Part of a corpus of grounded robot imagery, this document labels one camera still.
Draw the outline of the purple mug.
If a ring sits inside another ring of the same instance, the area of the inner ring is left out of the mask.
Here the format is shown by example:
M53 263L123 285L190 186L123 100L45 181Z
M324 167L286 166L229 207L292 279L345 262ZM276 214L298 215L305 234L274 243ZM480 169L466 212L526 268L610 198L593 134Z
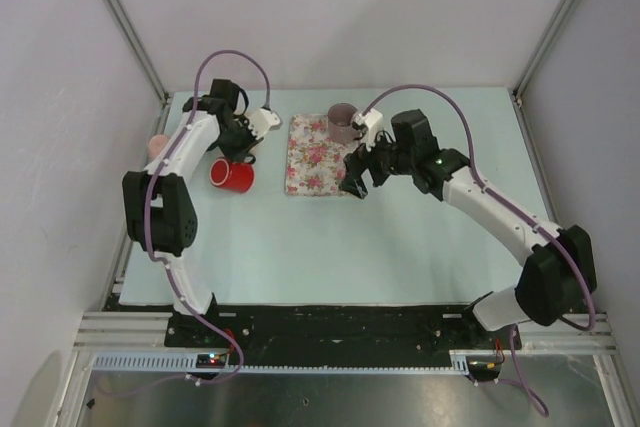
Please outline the purple mug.
M327 130L333 142L346 145L359 139L359 132L352 126L352 119L357 112L357 108L348 103L334 104L329 108Z

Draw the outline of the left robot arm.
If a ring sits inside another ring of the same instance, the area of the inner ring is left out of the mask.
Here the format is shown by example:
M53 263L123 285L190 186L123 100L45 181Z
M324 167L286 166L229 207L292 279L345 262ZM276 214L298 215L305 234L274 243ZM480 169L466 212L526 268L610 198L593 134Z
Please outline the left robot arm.
M230 80L215 79L207 94L184 104L178 128L160 153L144 170L129 171L122 180L127 234L167 271L174 308L195 313L186 331L201 346L220 338L222 323L207 312L213 293L188 258L198 231L188 183L201 158L215 149L241 167L255 163L252 150L262 139L254 121L265 111L237 112L239 103L249 105L246 91Z

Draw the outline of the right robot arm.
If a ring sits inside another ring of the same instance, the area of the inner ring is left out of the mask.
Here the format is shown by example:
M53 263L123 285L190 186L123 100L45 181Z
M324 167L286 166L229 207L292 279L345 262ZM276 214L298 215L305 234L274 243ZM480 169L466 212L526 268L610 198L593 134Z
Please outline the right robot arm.
M468 157L439 147L421 111L393 116L391 132L384 131L382 121L376 110L352 117L359 144L344 158L340 190L363 199L363 174L370 174L376 187L391 176L408 176L420 192L477 222L522 268L515 286L471 304L473 316L461 325L469 345L483 348L508 325L532 321L550 326L579 304L592 305L597 280L591 238L583 228L539 219L503 196L473 170Z

